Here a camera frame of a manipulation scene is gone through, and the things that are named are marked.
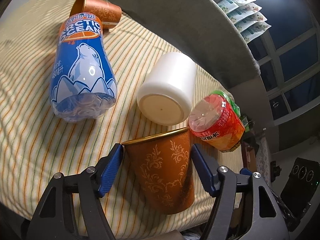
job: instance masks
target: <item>wall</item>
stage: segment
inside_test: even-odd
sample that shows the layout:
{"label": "wall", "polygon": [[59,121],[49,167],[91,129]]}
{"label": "wall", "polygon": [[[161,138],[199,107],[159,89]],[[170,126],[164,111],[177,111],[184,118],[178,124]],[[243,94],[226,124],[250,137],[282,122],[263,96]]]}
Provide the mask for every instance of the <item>wall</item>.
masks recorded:
{"label": "wall", "polygon": [[279,151],[279,127],[269,127],[265,130],[266,139],[271,154]]}
{"label": "wall", "polygon": [[229,92],[240,107],[241,113],[246,113],[255,121],[255,132],[258,133],[263,128],[273,126],[269,99],[260,76],[229,89]]}
{"label": "wall", "polygon": [[[293,167],[294,161],[297,157],[316,161],[320,163],[320,142],[314,137],[305,140],[291,148],[272,154],[272,160],[282,169],[280,176],[271,184],[274,191],[280,195],[285,184],[288,181],[289,174]],[[320,203],[320,187],[317,188],[313,198],[310,201],[311,207],[305,216],[301,219],[300,225],[297,229],[290,233],[290,240],[295,238],[301,233],[306,224],[309,222],[313,213]]]}
{"label": "wall", "polygon": [[320,131],[320,104],[279,125],[279,150],[287,149]]}

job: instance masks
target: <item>black speaker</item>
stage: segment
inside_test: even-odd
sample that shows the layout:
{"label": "black speaker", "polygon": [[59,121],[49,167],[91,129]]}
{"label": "black speaker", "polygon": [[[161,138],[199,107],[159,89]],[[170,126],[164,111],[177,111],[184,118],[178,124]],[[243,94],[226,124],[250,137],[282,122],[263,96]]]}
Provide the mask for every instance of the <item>black speaker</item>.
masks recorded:
{"label": "black speaker", "polygon": [[318,162],[297,158],[287,184],[281,192],[282,201],[295,217],[301,219],[308,211],[309,202],[320,181]]}

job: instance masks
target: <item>packaged snack bag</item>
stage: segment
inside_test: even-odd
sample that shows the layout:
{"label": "packaged snack bag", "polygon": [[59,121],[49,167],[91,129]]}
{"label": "packaged snack bag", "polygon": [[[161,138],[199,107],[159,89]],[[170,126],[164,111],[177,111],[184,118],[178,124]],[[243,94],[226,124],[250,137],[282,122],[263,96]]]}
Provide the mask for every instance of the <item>packaged snack bag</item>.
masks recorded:
{"label": "packaged snack bag", "polygon": [[245,114],[241,115],[240,120],[241,120],[241,122],[242,122],[242,124],[244,126],[245,132],[249,132],[250,128],[249,128],[249,123],[248,123],[247,116]]}
{"label": "packaged snack bag", "polygon": [[238,9],[233,10],[232,12],[228,13],[227,16],[233,24],[236,24],[237,22],[240,22],[244,18],[260,11],[261,9],[262,7],[251,2],[246,5],[240,6]]}
{"label": "packaged snack bag", "polygon": [[240,22],[235,24],[235,27],[239,32],[243,32],[245,29],[249,28],[251,25],[257,23],[257,22],[265,22],[267,18],[261,13],[257,12],[255,14],[252,14]]}
{"label": "packaged snack bag", "polygon": [[224,11],[224,13],[229,13],[234,9],[237,9],[240,6],[243,6],[247,3],[254,2],[256,0],[222,0],[217,4]]}
{"label": "packaged snack bag", "polygon": [[257,22],[241,32],[242,37],[244,38],[245,43],[249,43],[253,39],[262,35],[267,29],[269,29],[271,25],[265,22]]}

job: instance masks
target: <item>window frame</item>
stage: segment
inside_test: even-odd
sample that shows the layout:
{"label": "window frame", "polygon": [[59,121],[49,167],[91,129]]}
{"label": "window frame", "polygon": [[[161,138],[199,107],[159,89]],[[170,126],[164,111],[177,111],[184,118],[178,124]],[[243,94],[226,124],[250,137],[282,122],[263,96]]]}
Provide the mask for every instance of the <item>window frame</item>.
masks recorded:
{"label": "window frame", "polygon": [[[309,103],[305,104],[304,106],[298,108],[295,111],[292,111],[290,108],[290,105],[287,101],[287,98],[285,97],[284,93],[291,90],[292,88],[300,85],[307,79],[311,78],[318,72],[320,72],[320,26],[317,22],[316,18],[313,16],[312,12],[309,11],[309,16],[312,22],[313,27],[306,32],[302,33],[300,36],[296,37],[295,39],[289,41],[288,43],[281,46],[279,49],[276,49],[273,40],[271,38],[271,35],[269,31],[267,30],[263,35],[260,36],[262,43],[267,51],[267,56],[263,57],[258,61],[259,65],[262,66],[263,64],[272,61],[271,65],[275,74],[277,87],[269,90],[267,92],[268,99],[272,100],[276,98],[277,96],[281,95],[285,105],[288,109],[288,114],[274,120],[274,125],[279,125],[284,122],[287,122],[305,112],[312,109],[313,107],[320,104],[320,96],[315,98],[314,100],[310,101]],[[282,66],[280,61],[280,55],[286,53],[290,49],[293,49],[295,46],[299,45],[300,43],[304,42],[311,36],[316,35],[317,38],[317,45],[318,45],[318,61],[307,68],[306,70],[300,72],[296,76],[292,77],[291,79],[284,81],[283,72],[282,72]]]}

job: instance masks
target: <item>striped cloth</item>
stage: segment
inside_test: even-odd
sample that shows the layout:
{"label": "striped cloth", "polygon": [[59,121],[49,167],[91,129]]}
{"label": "striped cloth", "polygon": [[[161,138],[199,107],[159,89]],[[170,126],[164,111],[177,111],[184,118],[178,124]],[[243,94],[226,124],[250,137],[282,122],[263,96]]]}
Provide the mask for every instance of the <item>striped cloth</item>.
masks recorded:
{"label": "striped cloth", "polygon": [[[48,87],[58,30],[74,1],[31,0],[0,25],[0,201],[27,219],[54,173],[80,173],[106,156],[114,143],[187,125],[157,125],[139,111],[136,92],[146,74],[161,55],[178,50],[126,15],[103,38],[118,83],[116,105],[102,118],[78,124],[55,117]],[[197,66],[193,105],[212,90],[227,92]],[[215,155],[233,171],[243,166],[239,148]],[[110,193],[101,199],[116,238],[143,239],[205,222],[214,199],[195,170],[193,176],[194,204],[179,214],[159,214],[145,201],[125,155]],[[85,233],[77,195],[75,212]]]}

